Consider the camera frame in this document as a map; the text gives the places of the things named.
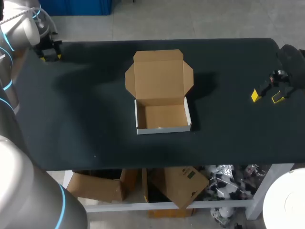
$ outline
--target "box lid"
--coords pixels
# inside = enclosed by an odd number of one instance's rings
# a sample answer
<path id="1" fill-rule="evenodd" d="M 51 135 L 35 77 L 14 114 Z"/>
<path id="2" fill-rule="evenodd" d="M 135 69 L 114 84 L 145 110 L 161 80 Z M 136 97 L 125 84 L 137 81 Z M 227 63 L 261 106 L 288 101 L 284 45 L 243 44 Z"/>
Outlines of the box lid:
<path id="1" fill-rule="evenodd" d="M 125 85 L 138 100 L 183 98 L 193 86 L 193 69 L 180 50 L 138 51 L 133 60 Z"/>

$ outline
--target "black tabletop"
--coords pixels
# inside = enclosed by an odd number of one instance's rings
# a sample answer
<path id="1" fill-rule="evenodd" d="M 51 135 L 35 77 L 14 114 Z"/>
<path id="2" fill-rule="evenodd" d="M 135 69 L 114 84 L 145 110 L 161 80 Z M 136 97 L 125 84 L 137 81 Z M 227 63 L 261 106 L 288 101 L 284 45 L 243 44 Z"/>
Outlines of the black tabletop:
<path id="1" fill-rule="evenodd" d="M 192 131 L 137 135 L 124 73 L 138 50 L 180 49 L 194 69 Z M 251 94 L 280 68 L 271 39 L 76 42 L 63 60 L 30 53 L 17 82 L 18 121 L 46 170 L 305 162 L 305 96 Z"/>

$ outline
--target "blue container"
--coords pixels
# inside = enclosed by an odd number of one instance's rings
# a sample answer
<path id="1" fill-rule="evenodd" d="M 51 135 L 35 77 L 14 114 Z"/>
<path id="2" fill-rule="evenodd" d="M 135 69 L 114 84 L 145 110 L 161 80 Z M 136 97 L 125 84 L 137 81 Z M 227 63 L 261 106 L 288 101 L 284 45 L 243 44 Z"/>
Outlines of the blue container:
<path id="1" fill-rule="evenodd" d="M 112 0 L 40 0 L 51 16 L 110 15 Z"/>
<path id="2" fill-rule="evenodd" d="M 68 15 L 66 0 L 40 0 L 41 7 L 51 16 Z"/>

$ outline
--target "cable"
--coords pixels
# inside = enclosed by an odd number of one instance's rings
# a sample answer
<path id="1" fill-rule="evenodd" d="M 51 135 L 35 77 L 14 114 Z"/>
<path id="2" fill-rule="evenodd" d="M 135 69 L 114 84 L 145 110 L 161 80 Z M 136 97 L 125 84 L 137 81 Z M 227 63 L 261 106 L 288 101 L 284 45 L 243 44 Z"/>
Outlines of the cable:
<path id="1" fill-rule="evenodd" d="M 36 18 L 36 17 L 40 14 L 40 12 L 41 12 L 41 10 L 39 10 L 39 11 L 37 12 L 37 14 L 35 14 L 35 15 L 33 16 L 33 18 Z"/>
<path id="2" fill-rule="evenodd" d="M 54 21 L 52 20 L 50 15 L 43 8 L 35 8 L 35 7 L 29 8 L 29 7 L 26 7 L 26 6 L 19 6 L 19 7 L 16 7 L 15 9 L 21 9 L 21 10 L 25 9 L 25 10 L 21 11 L 20 13 L 12 16 L 10 18 L 7 18 L 7 19 L 5 19 L 3 21 L 0 21 L 0 25 L 3 25 L 4 23 L 7 23 L 8 21 L 11 21 L 11 20 L 13 20 L 13 19 L 15 19 L 17 17 L 20 17 L 20 16 L 22 16 L 22 15 L 24 15 L 26 13 L 29 13 L 29 12 L 32 12 L 33 14 L 35 14 L 35 16 L 37 17 L 37 20 L 41 21 L 41 19 L 38 17 L 38 13 L 36 12 L 38 10 L 38 11 L 43 12 L 45 14 L 45 16 L 49 19 L 49 22 L 52 24 L 54 32 L 58 33 Z"/>

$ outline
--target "flattened cardboard box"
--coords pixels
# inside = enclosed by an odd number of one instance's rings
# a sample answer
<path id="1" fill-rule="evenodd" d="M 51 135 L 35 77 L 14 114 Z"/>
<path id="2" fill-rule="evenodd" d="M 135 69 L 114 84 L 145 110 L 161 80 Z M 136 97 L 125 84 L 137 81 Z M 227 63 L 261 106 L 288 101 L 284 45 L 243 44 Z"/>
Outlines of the flattened cardboard box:
<path id="1" fill-rule="evenodd" d="M 142 169 L 142 187 L 144 199 L 148 203 L 149 199 L 149 190 L 148 190 L 148 181 L 147 181 L 147 169 Z M 148 210 L 147 216 L 149 218 L 185 218 L 191 216 L 195 212 L 194 208 L 188 209 L 158 209 L 158 210 Z"/>
<path id="2" fill-rule="evenodd" d="M 67 190 L 75 197 L 109 203 L 123 201 L 126 191 L 134 190 L 137 174 L 137 169 L 122 169 L 119 179 L 106 179 L 74 172 Z"/>
<path id="3" fill-rule="evenodd" d="M 126 89 L 135 97 L 137 134 L 191 130 L 185 94 L 193 86 L 193 69 L 180 50 L 138 51 L 125 73 Z"/>
<path id="4" fill-rule="evenodd" d="M 180 209 L 189 206 L 209 184 L 194 167 L 154 169 L 148 179 Z"/>

